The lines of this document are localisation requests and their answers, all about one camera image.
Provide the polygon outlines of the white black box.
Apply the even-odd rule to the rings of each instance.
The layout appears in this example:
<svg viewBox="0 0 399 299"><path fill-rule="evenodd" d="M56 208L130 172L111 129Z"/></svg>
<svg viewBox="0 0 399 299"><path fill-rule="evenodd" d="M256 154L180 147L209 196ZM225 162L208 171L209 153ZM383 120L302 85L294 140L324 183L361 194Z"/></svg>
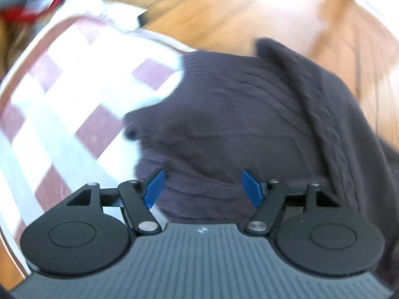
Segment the white black box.
<svg viewBox="0 0 399 299"><path fill-rule="evenodd" d="M105 1L100 17L122 31L134 31L148 23L148 9L116 1Z"/></svg>

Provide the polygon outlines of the striped grey red white rug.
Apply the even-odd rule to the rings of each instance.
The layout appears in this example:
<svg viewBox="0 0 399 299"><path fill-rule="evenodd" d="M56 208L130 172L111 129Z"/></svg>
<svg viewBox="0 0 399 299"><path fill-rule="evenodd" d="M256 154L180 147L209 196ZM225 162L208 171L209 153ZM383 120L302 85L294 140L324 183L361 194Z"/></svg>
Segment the striped grey red white rug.
<svg viewBox="0 0 399 299"><path fill-rule="evenodd" d="M155 32L73 17L39 34L1 87L1 283L28 274L25 228L88 182L134 177L122 119L178 85L191 48Z"/></svg>

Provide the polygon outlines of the dark brown knit sweater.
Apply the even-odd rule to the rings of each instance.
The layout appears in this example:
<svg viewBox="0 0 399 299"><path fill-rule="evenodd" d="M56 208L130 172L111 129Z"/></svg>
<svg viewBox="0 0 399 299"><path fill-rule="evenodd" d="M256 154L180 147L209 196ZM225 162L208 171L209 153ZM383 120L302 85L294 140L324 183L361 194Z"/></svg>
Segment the dark brown knit sweater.
<svg viewBox="0 0 399 299"><path fill-rule="evenodd" d="M166 174L157 205L168 220L244 224L254 211L245 169L295 188L318 182L382 231L377 274L397 287L398 152L342 80L272 39L254 57L196 51L182 62L169 96L124 117L141 146L136 176Z"/></svg>

